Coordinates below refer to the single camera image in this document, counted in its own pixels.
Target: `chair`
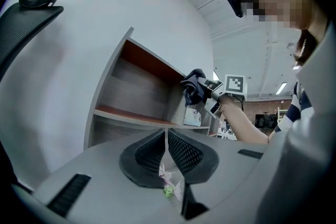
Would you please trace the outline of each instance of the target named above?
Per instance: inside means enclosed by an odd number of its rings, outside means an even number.
[[[19,52],[64,8],[56,0],[19,0],[0,17],[0,81]],[[18,184],[12,164],[0,142],[0,156],[10,184]]]

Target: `shelf compartment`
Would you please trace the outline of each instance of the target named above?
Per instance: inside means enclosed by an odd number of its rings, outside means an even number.
[[[94,135],[92,136],[91,146],[114,141],[130,135],[157,130],[157,128],[147,125],[132,124],[125,121],[116,121],[101,116],[94,115]]]
[[[182,125],[185,115],[182,79],[168,64],[126,40],[105,79],[97,105],[130,112],[133,116],[156,118],[163,124]]]
[[[190,126],[190,125],[178,125],[169,121],[157,119],[154,117],[146,116],[143,114],[137,114],[121,109],[116,109],[110,106],[100,105],[95,109],[95,115],[112,119],[116,121],[123,121],[133,124],[152,126],[157,128],[176,128],[176,129],[209,129],[208,126]]]

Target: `wooden shelf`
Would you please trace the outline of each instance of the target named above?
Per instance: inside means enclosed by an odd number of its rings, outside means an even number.
[[[136,114],[129,111],[116,109],[110,106],[100,105],[95,109],[95,115],[116,121],[123,121],[133,124],[153,126],[159,128],[176,128],[176,129],[208,129],[208,126],[189,126],[177,125],[169,121],[153,118],[146,115]]]
[[[133,65],[163,79],[168,84],[180,83],[184,76],[172,69],[153,53],[139,47],[130,40],[126,40],[120,57]]]

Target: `white shelf unit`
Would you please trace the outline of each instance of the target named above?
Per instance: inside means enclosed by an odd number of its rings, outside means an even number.
[[[208,135],[211,116],[204,104],[193,106],[201,126],[184,125],[185,77],[163,59],[130,38],[115,49],[97,86],[86,126],[84,148],[158,128],[189,129]]]
[[[278,107],[278,123],[281,121],[281,119],[283,118],[283,116],[286,114],[287,111],[288,109],[280,109]]]

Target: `striped shirt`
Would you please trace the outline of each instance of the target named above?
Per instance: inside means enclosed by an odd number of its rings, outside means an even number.
[[[310,118],[313,114],[314,109],[311,106],[304,89],[300,83],[297,82],[294,86],[292,103],[278,126],[275,127],[274,131],[276,133],[280,131],[288,132],[294,121],[301,118]]]

